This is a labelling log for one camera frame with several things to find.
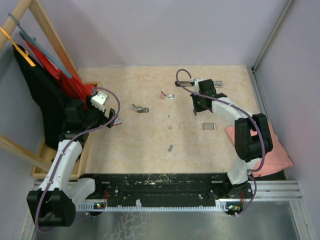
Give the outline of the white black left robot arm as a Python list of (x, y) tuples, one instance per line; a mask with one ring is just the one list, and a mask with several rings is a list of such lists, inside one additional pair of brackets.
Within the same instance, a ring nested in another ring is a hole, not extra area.
[(71, 173), (81, 156), (90, 132), (103, 127), (111, 128), (118, 111), (110, 109), (105, 116), (108, 95), (102, 91), (88, 95), (86, 103), (72, 100), (66, 107), (58, 149), (50, 170), (38, 190), (27, 195), (27, 204), (35, 227), (47, 232), (52, 227), (69, 227), (76, 218), (77, 207), (89, 195), (101, 197), (104, 186), (93, 178), (79, 179), (68, 188)]

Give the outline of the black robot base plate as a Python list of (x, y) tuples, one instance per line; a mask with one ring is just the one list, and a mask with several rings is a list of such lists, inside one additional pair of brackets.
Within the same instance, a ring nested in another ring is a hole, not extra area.
[(109, 207), (214, 207), (220, 199), (249, 199), (248, 181), (232, 185), (225, 173), (86, 173), (96, 187), (88, 200), (101, 200)]

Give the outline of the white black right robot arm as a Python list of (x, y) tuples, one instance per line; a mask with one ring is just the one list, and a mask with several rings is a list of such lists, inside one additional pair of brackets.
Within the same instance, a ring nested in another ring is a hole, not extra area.
[(227, 172), (229, 182), (223, 185), (223, 192), (235, 198), (241, 192), (241, 185), (248, 180), (248, 170), (273, 150), (273, 141), (267, 117), (242, 110), (227, 95), (217, 93), (214, 81), (196, 78), (192, 81), (196, 94), (192, 94), (195, 113), (209, 110), (234, 127), (234, 147), (237, 154), (233, 167)]

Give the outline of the large black chrome stapler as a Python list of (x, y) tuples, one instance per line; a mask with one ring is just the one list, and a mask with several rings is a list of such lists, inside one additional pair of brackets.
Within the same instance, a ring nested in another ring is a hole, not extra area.
[[(189, 86), (194, 86), (195, 85), (195, 82), (191, 82), (191, 81), (180, 81), (180, 84), (184, 87), (189, 87)], [(213, 85), (215, 88), (222, 88), (224, 85), (223, 85), (223, 82), (222, 81), (213, 81)], [(177, 81), (175, 81), (175, 86), (176, 87), (179, 87), (180, 85), (178, 84)]]

